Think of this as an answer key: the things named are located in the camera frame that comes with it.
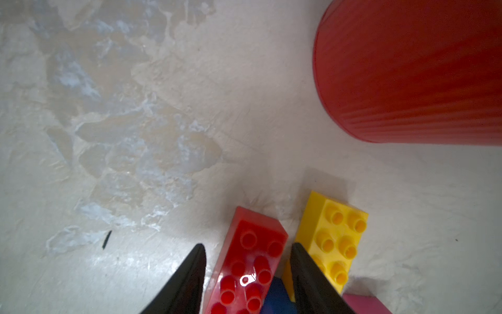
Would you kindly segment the red lego brick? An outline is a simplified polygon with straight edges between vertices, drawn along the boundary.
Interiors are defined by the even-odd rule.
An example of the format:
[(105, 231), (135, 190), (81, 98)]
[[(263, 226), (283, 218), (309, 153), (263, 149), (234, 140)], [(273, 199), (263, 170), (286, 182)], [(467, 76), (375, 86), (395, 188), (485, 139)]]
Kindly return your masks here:
[(204, 313), (259, 313), (288, 234), (279, 220), (237, 207), (204, 296)]

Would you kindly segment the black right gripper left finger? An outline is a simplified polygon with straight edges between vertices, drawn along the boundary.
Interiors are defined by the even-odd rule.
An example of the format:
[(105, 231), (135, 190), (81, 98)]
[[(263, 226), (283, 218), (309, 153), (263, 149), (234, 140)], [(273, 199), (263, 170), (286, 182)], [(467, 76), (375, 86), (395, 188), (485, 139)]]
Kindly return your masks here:
[(205, 247), (198, 243), (141, 313), (198, 314), (203, 296), (206, 264)]

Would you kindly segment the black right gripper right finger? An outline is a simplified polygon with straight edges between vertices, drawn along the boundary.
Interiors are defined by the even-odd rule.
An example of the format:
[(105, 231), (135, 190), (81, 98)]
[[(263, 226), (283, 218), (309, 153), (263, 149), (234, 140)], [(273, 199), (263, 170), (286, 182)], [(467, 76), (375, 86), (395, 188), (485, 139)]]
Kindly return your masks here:
[(354, 314), (300, 243), (292, 245), (290, 268), (298, 313)]

